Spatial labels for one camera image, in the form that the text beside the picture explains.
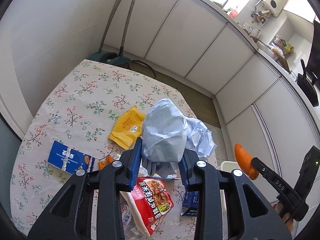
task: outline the orange handle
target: orange handle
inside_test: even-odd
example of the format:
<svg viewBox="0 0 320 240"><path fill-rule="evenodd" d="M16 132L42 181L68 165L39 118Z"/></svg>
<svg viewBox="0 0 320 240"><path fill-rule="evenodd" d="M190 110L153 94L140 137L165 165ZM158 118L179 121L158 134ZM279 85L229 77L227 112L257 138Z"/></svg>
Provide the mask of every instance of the orange handle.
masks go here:
<svg viewBox="0 0 320 240"><path fill-rule="evenodd" d="M235 156L241 170L248 175L251 180L255 180L258 177L259 172L251 165L251 160L253 158L242 148L240 143L235 145Z"/></svg>

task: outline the plastic wrapper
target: plastic wrapper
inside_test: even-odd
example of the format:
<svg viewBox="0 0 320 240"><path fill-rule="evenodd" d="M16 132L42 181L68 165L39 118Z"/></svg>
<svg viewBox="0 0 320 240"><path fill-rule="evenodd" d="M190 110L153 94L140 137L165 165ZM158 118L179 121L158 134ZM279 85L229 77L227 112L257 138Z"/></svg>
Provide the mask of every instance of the plastic wrapper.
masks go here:
<svg viewBox="0 0 320 240"><path fill-rule="evenodd" d="M274 43L271 43L269 47L274 54L284 57L282 50L277 45L275 45Z"/></svg>
<svg viewBox="0 0 320 240"><path fill-rule="evenodd" d="M121 202L121 217L124 238L126 240L138 240L140 238L145 238L144 234L139 231L136 224L134 223L134 220L132 218L132 211L125 200Z"/></svg>
<svg viewBox="0 0 320 240"><path fill-rule="evenodd" d="M275 37L274 44L282 50L284 57L294 51L294 47L287 43L285 40L281 39L280 36Z"/></svg>
<svg viewBox="0 0 320 240"><path fill-rule="evenodd" d="M165 179L166 181L169 181L169 180L180 180L181 179L179 170L177 170L177 174L168 175L168 177L166 177L166 178L162 178L161 176L159 176L156 173L153 176L150 177L149 174L148 174L148 170L146 168L144 168L142 165L140 165L138 176L139 177L155 178L155 179Z"/></svg>
<svg viewBox="0 0 320 240"><path fill-rule="evenodd" d="M115 141L122 148L129 149L138 136L141 135L144 118L145 115L137 109L137 106L133 106L119 117L108 138Z"/></svg>
<svg viewBox="0 0 320 240"><path fill-rule="evenodd" d="M185 117L168 98L159 100L142 124L142 166L153 176L176 174L185 148L207 158L215 149L211 131L196 118Z"/></svg>
<svg viewBox="0 0 320 240"><path fill-rule="evenodd" d="M171 197L159 179L139 177L133 190L121 192L121 195L131 210L135 225L146 237L153 234L173 207Z"/></svg>

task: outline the blue gripper pad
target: blue gripper pad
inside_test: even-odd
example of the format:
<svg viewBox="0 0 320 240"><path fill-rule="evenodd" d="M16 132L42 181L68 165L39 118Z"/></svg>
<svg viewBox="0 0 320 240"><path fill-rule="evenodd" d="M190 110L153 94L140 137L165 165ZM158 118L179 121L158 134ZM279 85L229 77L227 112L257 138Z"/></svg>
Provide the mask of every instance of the blue gripper pad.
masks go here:
<svg viewBox="0 0 320 240"><path fill-rule="evenodd" d="M138 138L132 151L134 152L134 158L131 165L129 189L133 190L133 187L137 184L137 178L141 163L141 150L142 150L142 139Z"/></svg>
<svg viewBox="0 0 320 240"><path fill-rule="evenodd" d="M185 155L182 156L181 161L178 163L180 175L181 175L181 182L182 185L185 187L186 190L189 188L189 176L188 176L188 167L185 159Z"/></svg>

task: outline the crumpled paper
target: crumpled paper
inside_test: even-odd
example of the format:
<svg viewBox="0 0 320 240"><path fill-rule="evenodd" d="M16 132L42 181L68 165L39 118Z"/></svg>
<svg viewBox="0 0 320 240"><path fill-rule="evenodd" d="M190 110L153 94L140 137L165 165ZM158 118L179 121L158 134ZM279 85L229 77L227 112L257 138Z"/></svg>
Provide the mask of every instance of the crumpled paper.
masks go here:
<svg viewBox="0 0 320 240"><path fill-rule="evenodd" d="M159 100L142 124L142 166L153 176L176 174L184 149L207 158L215 149L211 131L196 118L185 117L168 98Z"/></svg>

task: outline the bottle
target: bottle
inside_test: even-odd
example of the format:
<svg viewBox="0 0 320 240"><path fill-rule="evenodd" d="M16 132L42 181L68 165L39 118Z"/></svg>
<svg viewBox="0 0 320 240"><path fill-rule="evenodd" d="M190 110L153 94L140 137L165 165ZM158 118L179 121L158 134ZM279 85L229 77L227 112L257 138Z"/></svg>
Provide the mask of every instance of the bottle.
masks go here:
<svg viewBox="0 0 320 240"><path fill-rule="evenodd" d="M232 11L229 13L230 18L234 19L237 17L238 15L238 5L236 6L235 9L232 9Z"/></svg>

